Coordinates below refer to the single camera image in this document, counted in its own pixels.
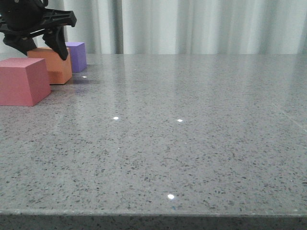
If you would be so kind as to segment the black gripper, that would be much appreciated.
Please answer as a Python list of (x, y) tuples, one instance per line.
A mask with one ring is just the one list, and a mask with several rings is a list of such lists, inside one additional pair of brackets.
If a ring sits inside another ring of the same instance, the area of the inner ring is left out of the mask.
[(43, 35), (45, 44), (62, 60), (68, 57), (64, 26), (74, 27), (73, 11), (47, 8), (47, 0), (2, 0), (0, 2), (0, 31), (3, 42), (24, 55), (37, 48), (33, 37)]

